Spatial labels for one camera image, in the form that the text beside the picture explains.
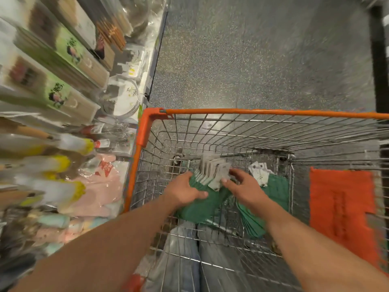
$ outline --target person's right hand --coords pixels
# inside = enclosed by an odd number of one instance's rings
[[[231,168],[230,174],[236,177],[236,179],[240,182],[240,185],[237,185],[232,180],[226,180],[224,178],[221,180],[222,184],[228,188],[234,196],[236,196],[241,204],[250,210],[254,206],[265,207],[266,204],[271,201],[261,189],[255,178],[248,173],[240,169]]]

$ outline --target green fabric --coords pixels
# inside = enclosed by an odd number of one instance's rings
[[[208,187],[208,184],[202,185],[200,182],[196,181],[195,174],[193,174],[189,180],[189,185],[199,191],[208,192],[208,197],[206,199],[197,199],[175,213],[177,218],[182,218],[194,223],[205,222],[207,219],[211,218],[223,201],[231,195],[231,192],[225,187],[222,187],[219,191],[214,191]]]
[[[270,199],[279,204],[284,210],[289,210],[289,181],[282,176],[270,174],[268,186],[262,187]],[[265,221],[251,213],[246,206],[236,202],[241,214],[242,224],[250,237],[259,238],[266,233]]]

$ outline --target shopping cart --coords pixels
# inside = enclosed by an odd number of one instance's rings
[[[310,216],[311,166],[371,171],[377,213],[367,220],[377,230],[381,268],[387,272],[387,120],[389,115],[376,113],[147,108],[140,121],[125,211],[158,197],[172,178],[197,168],[203,151],[220,153],[246,172],[255,161],[266,162],[289,180],[289,211],[305,223]],[[168,218],[147,255],[152,263],[143,264],[140,273],[155,281],[162,277],[161,290],[164,285],[173,289],[169,273],[179,279],[179,290],[188,290],[187,285],[197,290],[198,277],[202,290],[209,291],[301,289],[269,235],[256,240],[246,235],[234,198],[225,201],[207,225],[211,228]],[[200,257],[190,250],[193,242]],[[163,256],[167,259],[158,265]],[[169,269],[174,260],[180,268]],[[186,283],[184,267],[192,268]],[[159,268],[159,275],[150,272],[152,268]]]

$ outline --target terrazzo floor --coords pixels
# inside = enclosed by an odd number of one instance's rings
[[[172,0],[150,106],[373,111],[360,0]]]

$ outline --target chopsticks package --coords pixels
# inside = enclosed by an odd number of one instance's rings
[[[112,69],[115,59],[114,51],[77,0],[41,1],[105,68]]]
[[[52,119],[90,124],[99,105],[14,47],[0,71],[0,99],[17,105],[55,110]]]
[[[133,28],[119,0],[77,0],[110,44],[119,50],[126,45],[124,35],[129,36]]]
[[[16,27],[19,49],[84,94],[106,88],[107,70],[39,0],[7,1],[18,11],[0,7],[0,17]]]

